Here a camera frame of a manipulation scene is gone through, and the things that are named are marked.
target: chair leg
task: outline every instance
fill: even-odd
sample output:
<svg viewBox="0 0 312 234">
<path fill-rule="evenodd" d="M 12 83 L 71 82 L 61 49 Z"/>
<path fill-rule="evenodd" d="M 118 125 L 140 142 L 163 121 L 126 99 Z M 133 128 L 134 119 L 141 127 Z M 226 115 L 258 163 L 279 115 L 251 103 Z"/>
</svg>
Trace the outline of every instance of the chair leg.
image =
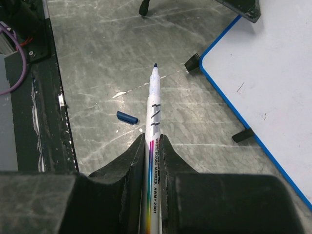
<svg viewBox="0 0 312 234">
<path fill-rule="evenodd" d="M 150 0 L 143 0 L 143 2 L 141 3 L 140 6 L 140 10 L 139 13 L 142 16 L 146 16 L 147 12 L 148 12 L 148 4 L 150 3 Z"/>
</svg>

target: gray concrete floor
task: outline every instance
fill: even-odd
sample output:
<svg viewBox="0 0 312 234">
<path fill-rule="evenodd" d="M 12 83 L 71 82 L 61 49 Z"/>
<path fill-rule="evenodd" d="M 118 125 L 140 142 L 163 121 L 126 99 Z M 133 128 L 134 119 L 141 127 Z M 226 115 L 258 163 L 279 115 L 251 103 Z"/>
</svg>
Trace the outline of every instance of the gray concrete floor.
<svg viewBox="0 0 312 234">
<path fill-rule="evenodd" d="M 233 143 L 243 129 L 204 75 L 184 63 L 201 54 L 236 14 L 214 0 L 49 0 L 59 65 L 82 173 L 105 166 L 145 131 L 152 66 L 161 79 L 161 132 L 199 172 L 280 175 L 258 144 Z M 116 97 L 119 92 L 127 92 Z M 132 126 L 116 112 L 140 119 Z M 312 214 L 285 182 L 306 233 Z"/>
</svg>

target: gray panel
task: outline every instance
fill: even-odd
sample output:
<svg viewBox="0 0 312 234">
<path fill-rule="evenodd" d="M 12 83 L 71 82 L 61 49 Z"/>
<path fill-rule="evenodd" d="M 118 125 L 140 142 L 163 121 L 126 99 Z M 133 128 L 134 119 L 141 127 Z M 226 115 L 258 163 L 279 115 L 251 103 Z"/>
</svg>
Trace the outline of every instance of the gray panel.
<svg viewBox="0 0 312 234">
<path fill-rule="evenodd" d="M 6 80 L 4 55 L 0 55 L 0 90 L 10 87 Z M 0 171 L 17 171 L 11 95 L 0 96 Z"/>
</svg>

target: table top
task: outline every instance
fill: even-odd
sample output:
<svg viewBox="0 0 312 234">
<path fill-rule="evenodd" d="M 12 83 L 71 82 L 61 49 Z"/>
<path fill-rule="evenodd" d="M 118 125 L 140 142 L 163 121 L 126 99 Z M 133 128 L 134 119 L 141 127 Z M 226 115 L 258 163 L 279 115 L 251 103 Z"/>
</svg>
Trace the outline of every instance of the table top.
<svg viewBox="0 0 312 234">
<path fill-rule="evenodd" d="M 204 53 L 201 68 L 312 210 L 312 7 L 308 0 L 260 7 L 256 24 L 232 22 Z"/>
</svg>

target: black stripe on marker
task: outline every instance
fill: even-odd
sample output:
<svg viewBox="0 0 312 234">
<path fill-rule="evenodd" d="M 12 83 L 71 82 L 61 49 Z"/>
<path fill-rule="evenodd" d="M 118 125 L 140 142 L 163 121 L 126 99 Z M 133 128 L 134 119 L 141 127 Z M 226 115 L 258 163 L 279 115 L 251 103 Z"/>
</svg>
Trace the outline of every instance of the black stripe on marker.
<svg viewBox="0 0 312 234">
<path fill-rule="evenodd" d="M 152 123 L 151 126 L 153 125 L 157 126 L 157 125 L 160 125 L 160 123 Z"/>
<path fill-rule="evenodd" d="M 152 115 L 151 118 L 154 118 L 160 111 L 157 111 L 155 114 Z"/>
</svg>

